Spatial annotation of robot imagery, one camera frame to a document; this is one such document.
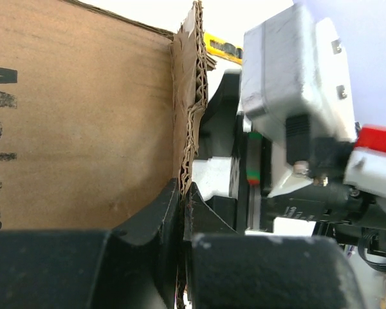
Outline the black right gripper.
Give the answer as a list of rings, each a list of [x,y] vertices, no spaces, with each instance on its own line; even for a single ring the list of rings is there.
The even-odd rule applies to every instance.
[[[272,233],[276,218],[315,222],[315,232],[322,234],[334,224],[348,224],[351,189],[339,178],[268,197],[272,145],[260,134],[244,131],[244,116],[237,111],[239,79],[238,71],[224,73],[199,127],[199,160],[232,159],[229,194],[214,195],[209,207],[238,233]]]

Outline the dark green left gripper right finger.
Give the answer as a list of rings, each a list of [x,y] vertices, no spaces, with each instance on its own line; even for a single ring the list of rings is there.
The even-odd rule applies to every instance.
[[[194,308],[365,308],[354,272],[327,237],[245,236],[185,197],[188,298]]]

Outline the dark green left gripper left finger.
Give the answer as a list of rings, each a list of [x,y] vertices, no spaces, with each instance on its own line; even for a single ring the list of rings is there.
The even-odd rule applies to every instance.
[[[173,308],[179,188],[114,229],[0,231],[0,308]]]

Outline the yellow utility knife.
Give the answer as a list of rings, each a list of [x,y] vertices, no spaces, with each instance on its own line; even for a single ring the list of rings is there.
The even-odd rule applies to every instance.
[[[208,32],[204,33],[204,42],[207,52],[226,61],[242,64],[243,49],[225,40],[222,40]]]

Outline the brown cardboard express box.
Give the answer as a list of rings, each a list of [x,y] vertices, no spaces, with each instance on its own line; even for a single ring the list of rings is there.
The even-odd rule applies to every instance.
[[[111,230],[177,179],[178,272],[207,71],[200,1],[176,33],[80,1],[0,1],[0,231]]]

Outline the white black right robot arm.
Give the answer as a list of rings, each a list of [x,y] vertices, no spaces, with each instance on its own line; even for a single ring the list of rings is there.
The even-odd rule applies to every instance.
[[[386,217],[376,199],[342,183],[342,169],[353,144],[333,137],[312,137],[306,117],[289,121],[286,140],[309,155],[314,184],[272,196],[272,143],[255,132],[245,132],[238,112],[238,71],[226,72],[211,98],[199,128],[200,160],[232,160],[227,197],[213,196],[209,207],[237,232],[273,231],[276,218],[315,223],[313,234],[334,238],[344,249],[356,247],[362,259],[386,257]]]

